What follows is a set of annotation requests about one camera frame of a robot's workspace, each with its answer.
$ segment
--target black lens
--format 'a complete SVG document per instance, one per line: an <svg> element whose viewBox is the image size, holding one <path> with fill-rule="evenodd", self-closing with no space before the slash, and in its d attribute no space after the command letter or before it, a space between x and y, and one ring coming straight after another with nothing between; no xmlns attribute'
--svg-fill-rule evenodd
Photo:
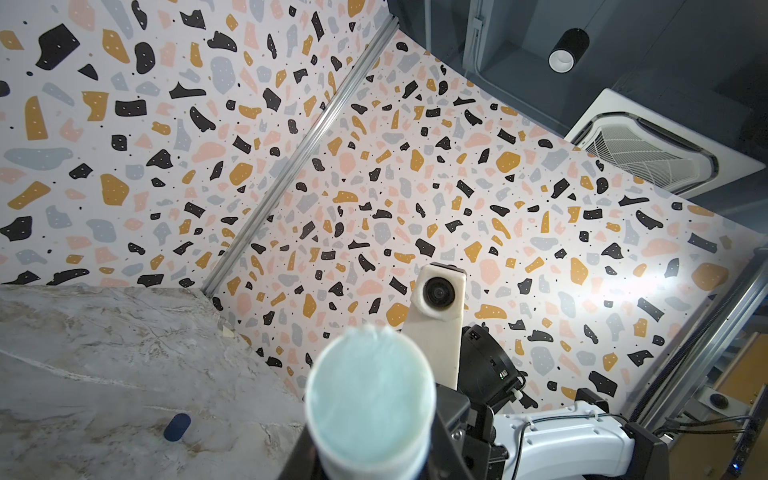
<svg viewBox="0 0 768 480"><path fill-rule="evenodd" d="M429 305L443 308L453 303L456 294L453 291L453 285L448 280L441 276L435 276L427 280L427 284L424 285L424 298Z"/></svg>

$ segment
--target terrazzo patterned wall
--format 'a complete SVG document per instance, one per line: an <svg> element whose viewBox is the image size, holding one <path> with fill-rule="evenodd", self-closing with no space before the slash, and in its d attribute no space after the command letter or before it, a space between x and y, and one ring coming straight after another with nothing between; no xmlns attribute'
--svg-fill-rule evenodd
<svg viewBox="0 0 768 480"><path fill-rule="evenodd" d="M303 394L346 327L399 327L421 266L467 271L526 409L619 409L764 239L602 164L398 33L214 299Z"/></svg>
<svg viewBox="0 0 768 480"><path fill-rule="evenodd" d="M0 283L199 286L388 11L53 0L0 14Z"/></svg>

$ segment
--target metal frame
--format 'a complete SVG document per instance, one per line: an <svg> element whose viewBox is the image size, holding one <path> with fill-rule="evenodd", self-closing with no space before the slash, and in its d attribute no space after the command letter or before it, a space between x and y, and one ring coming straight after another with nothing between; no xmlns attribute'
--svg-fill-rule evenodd
<svg viewBox="0 0 768 480"><path fill-rule="evenodd" d="M397 17L390 15L384 21L384 24L376 32L368 48L360 55L352 71L346 76L336 95L331 100L326 110L320 115L318 121L312 126L310 131L301 140L296 151L293 152L288 163L277 175L272 187L270 187L261 202L250 213L243 229L237 233L232 245L224 252L219 263L211 271L208 278L205 279L201 290L208 298L211 298L229 274L232 266L243 254L253 236L262 226L270 211L280 202L280 198L293 183L296 175L301 171L306 161L312 155L312 152L319 145L320 140L325 136L334 121L339 117L347 101L357 92L357 88L362 83L366 74L373 68L379 56L384 52L384 48L397 32Z"/></svg>
<svg viewBox="0 0 768 480"><path fill-rule="evenodd" d="M686 359L661 387L639 423L648 430L676 418L706 379L707 373L733 342L755 309L768 295L768 247L755 249L730 290L720 294L726 306Z"/></svg>

